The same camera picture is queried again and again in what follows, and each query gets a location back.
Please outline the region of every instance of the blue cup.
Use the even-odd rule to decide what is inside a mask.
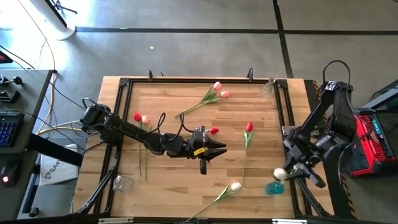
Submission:
[[[285,185],[279,181],[274,181],[267,184],[265,190],[267,195],[282,194],[285,191]]]

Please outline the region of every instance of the wooden tabletop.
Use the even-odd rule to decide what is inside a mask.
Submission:
[[[104,77],[98,103],[114,108],[119,79]],[[310,113],[304,81],[287,81],[295,122],[301,125]],[[282,195],[271,197],[264,192],[264,186],[274,181],[272,171],[283,165],[284,153],[275,97],[268,100],[261,98],[261,86],[224,84],[221,91],[229,91],[229,98],[186,115],[185,125],[188,129],[200,125],[206,128],[216,126],[220,131],[210,138],[227,144],[228,151],[208,164],[207,175],[200,174],[198,159],[172,159],[147,151],[145,180],[146,149],[141,146],[143,166],[140,176],[139,143],[124,138],[119,175],[131,177],[134,180],[133,189],[129,193],[115,192],[111,215],[191,217],[196,214],[214,201],[227,185],[242,182],[245,154],[243,129],[248,122],[252,122],[255,135],[247,151],[243,188],[236,195],[217,202],[199,217],[293,218],[288,184]],[[135,83],[128,121],[137,124],[133,114],[139,112],[149,116],[151,125],[155,126],[160,114],[165,112],[167,117],[161,127],[162,132],[176,133],[180,121],[174,116],[197,104],[209,87],[205,83]],[[88,147],[97,142],[98,136],[91,138]],[[98,146],[85,154],[73,199],[75,208],[80,208],[98,185],[104,149],[104,145]],[[322,166],[318,166],[316,171],[326,180]],[[327,187],[319,189],[310,181],[307,183],[325,210],[333,213]],[[104,192],[102,207],[108,190]]]

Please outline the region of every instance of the gray floor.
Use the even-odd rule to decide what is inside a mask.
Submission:
[[[272,0],[62,0],[62,4],[78,11],[62,16],[80,27],[277,29]],[[289,30],[398,29],[398,3],[392,0],[279,0],[279,6]],[[330,60],[350,65],[354,106],[365,104],[373,92],[397,79],[396,40],[395,35],[286,35],[295,78],[320,82]],[[36,67],[53,67],[49,48],[44,45],[40,54],[44,39],[17,1],[0,6],[0,44]],[[105,75],[147,75],[152,70],[166,76],[243,77],[252,67],[255,77],[286,77],[277,34],[78,32],[66,41],[51,40],[50,45],[59,71],[57,88],[75,101],[84,96],[96,100]],[[340,65],[330,67],[327,77],[347,79]],[[44,104],[40,116],[47,110]],[[58,123],[76,120],[82,112],[60,95],[55,97],[54,110]],[[357,214],[364,220],[394,223],[398,203],[393,202],[398,196],[382,195],[385,185],[379,181],[350,181],[356,189]],[[386,182],[398,186],[396,179]],[[59,191],[71,194],[73,189],[67,184],[43,190],[58,195]],[[45,210],[45,215],[67,213],[65,198],[69,199],[65,195],[54,200],[51,207],[60,209]],[[35,203],[42,204],[40,199]]]

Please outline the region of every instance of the yellow label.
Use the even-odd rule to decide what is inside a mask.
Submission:
[[[200,149],[198,149],[198,150],[196,150],[195,152],[193,152],[193,155],[194,156],[197,156],[197,155],[199,155],[199,154],[201,154],[201,153],[203,153],[203,152],[205,152],[206,150],[205,150],[205,148],[203,147],[203,148],[200,148]]]

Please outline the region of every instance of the keyboard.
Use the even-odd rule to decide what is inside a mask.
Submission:
[[[22,126],[24,114],[0,112],[0,147],[12,147]]]

